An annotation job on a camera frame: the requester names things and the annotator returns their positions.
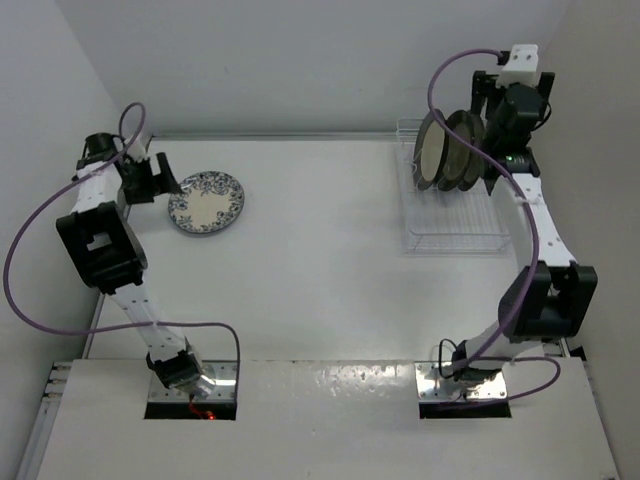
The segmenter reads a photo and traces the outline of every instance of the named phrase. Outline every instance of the white tabletop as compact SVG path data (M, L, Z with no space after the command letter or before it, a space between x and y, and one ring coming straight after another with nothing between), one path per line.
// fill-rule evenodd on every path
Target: white tabletop
M71 369L41 480L618 478L579 359L512 418L418 418L412 364L245 362L231 421L144 420L142 360ZM505 368L510 394L546 364Z
M404 256L391 141L156 141L178 180L236 177L244 210L194 238L167 197L132 209L148 284L175 321L225 321L255 360L433 358L442 337L480 333L516 275L506 257ZM99 326L127 322L110 300ZM219 329L187 331L203 358L233 358ZM89 358L142 358L133 331L97 335Z

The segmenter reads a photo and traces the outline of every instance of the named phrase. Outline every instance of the dish rack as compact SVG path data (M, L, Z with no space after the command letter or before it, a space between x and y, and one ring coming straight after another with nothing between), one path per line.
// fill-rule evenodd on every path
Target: dish rack
M482 181L469 191L420 191L413 182L413 148L422 120L398 120L396 160L404 249L408 254L503 254L509 233Z

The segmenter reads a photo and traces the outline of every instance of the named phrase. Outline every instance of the white plate with blue pattern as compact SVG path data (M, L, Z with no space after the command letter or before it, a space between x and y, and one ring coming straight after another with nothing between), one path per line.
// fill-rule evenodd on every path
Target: white plate with blue pattern
M185 178L182 192L169 197L169 217L189 233L213 233L231 225L244 206L244 190L222 172L200 172Z

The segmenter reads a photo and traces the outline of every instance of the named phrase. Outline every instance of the plate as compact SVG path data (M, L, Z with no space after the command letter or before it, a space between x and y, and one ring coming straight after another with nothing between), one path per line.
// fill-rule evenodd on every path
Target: plate
M473 124L473 132L471 144L474 147L482 148L482 140L484 138L484 123L482 122L482 118L480 115L475 115L471 112L467 112L471 122ZM470 190L478 181L480 177L484 174L484 158L480 155L471 152L471 157L469 159L469 168L464 174L462 180L458 184L458 188L463 192Z
M200 172L185 178L183 193L169 197L169 217L189 233L213 233L231 225L244 206L240 182L223 172Z
M442 117L440 110L435 110L435 113ZM426 190L440 180L448 150L449 136L445 135L433 114L427 113L420 124L413 150L413 183L418 190Z
M471 118L469 118L469 115L467 115L467 112L457 110L452 113L451 116L447 118L446 125L467 143L471 142L473 122ZM445 146L444 157L442 175L436 181L438 183L438 190L447 192L456 188L463 179L469 167L471 151L466 145L452 138L449 139L449 143Z

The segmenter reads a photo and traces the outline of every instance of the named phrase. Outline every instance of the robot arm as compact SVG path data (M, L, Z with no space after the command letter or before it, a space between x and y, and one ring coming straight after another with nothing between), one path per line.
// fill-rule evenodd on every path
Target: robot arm
M512 174L526 195L525 199L518 197L495 169L485 172L485 186L507 225L520 271L500 301L498 319L504 319L515 302L530 268L533 242L524 203L530 205L539 233L538 265L522 307L509 328L483 354L514 358L540 341L575 336L593 297L597 275L592 267L579 265L562 242L544 201L540 169L527 146L531 132L542 124L555 75L544 72L535 85L535 45L515 45L511 52L504 53L499 75L474 74L472 113L480 115L486 102L488 128L481 148ZM470 358L499 327L497 320L477 337L462 342L453 360ZM464 370L488 377L503 363L478 360ZM453 373L464 375L464 371Z
M113 136L91 135L88 155L77 165L77 176L92 172L116 153ZM126 160L96 173L80 186L71 213L56 228L82 280L111 297L134 323L149 349L147 365L166 388L206 396L213 388L202 364L180 329L157 325L166 320L145 283L147 259L125 220L126 204L153 202L156 195L180 193L166 156L158 154L160 173L153 175L141 144Z

